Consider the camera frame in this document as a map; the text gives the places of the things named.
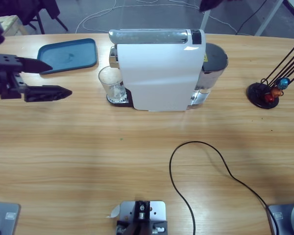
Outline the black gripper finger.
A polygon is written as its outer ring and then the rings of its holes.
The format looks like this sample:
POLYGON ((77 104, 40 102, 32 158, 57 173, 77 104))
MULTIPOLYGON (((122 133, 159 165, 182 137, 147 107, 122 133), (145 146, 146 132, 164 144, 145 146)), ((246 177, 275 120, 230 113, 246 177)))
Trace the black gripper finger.
POLYGON ((199 5, 199 11, 205 12, 208 10, 212 10, 220 5, 223 0, 202 0, 199 5))

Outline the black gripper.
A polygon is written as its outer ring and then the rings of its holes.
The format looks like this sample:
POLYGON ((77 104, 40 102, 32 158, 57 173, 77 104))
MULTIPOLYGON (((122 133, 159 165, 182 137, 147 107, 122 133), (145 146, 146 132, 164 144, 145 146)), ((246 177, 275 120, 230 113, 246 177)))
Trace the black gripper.
POLYGON ((0 99, 24 98, 25 102, 49 102, 72 95, 72 91, 57 85, 28 86, 20 76, 43 73, 53 67, 38 59, 0 54, 0 99))

